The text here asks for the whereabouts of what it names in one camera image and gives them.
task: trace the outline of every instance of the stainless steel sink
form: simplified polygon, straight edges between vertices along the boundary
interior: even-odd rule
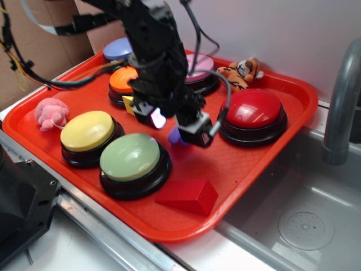
[[[217,230],[277,270],[361,270],[361,148],[330,166],[322,140],[301,130]]]

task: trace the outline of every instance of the tiger plush toy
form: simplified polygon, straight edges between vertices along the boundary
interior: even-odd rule
[[[265,74],[260,70],[259,62],[255,58],[250,58],[242,62],[232,62],[228,68],[220,67],[217,72],[222,74],[231,84],[233,92],[248,89],[248,83],[254,79],[260,79]]]

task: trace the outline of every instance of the pink plush pig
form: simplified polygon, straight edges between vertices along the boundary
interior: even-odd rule
[[[35,120],[41,126],[41,131],[47,131],[56,126],[64,126],[69,115],[68,106],[55,98],[46,98],[39,102],[35,110]]]

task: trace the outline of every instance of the yellow block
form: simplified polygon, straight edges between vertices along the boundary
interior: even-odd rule
[[[133,96],[122,96],[123,101],[124,101],[124,105],[125,105],[125,109],[126,112],[128,112],[129,114],[132,114],[133,116],[135,116],[132,107],[130,106],[130,103],[133,101],[134,97]]]

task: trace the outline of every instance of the purple button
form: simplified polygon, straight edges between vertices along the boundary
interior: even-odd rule
[[[127,38],[119,38],[109,43],[103,50],[103,55],[108,60],[127,58],[133,52]]]

